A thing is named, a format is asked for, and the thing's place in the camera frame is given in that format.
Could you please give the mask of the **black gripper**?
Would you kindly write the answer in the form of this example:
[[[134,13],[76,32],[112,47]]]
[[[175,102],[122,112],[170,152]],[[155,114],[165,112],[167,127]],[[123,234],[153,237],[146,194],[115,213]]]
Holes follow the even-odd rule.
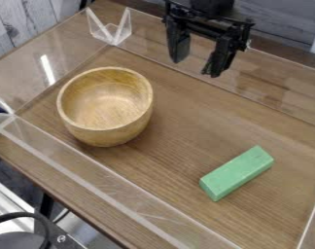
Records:
[[[186,25],[173,17],[210,28],[215,33],[227,31],[240,42],[245,51],[249,42],[250,28],[254,22],[234,10],[235,0],[163,0],[165,11],[171,17],[165,18],[166,42],[169,56],[174,63],[181,62],[190,52],[190,31]],[[215,41],[202,74],[217,78],[229,69],[237,53],[237,43],[226,35]]]

